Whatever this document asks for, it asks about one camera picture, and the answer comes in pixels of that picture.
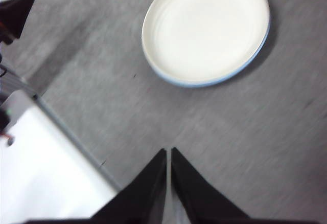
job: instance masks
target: floor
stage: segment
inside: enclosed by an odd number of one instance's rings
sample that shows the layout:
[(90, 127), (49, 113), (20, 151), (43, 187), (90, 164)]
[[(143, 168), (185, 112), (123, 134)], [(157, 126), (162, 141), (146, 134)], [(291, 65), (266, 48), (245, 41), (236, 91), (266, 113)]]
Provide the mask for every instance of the floor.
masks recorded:
[[(36, 0), (4, 56), (121, 187), (177, 146), (249, 215), (327, 223), (327, 0), (269, 0), (258, 58), (200, 89), (148, 66), (151, 1)], [(171, 198), (164, 223), (188, 223)]]

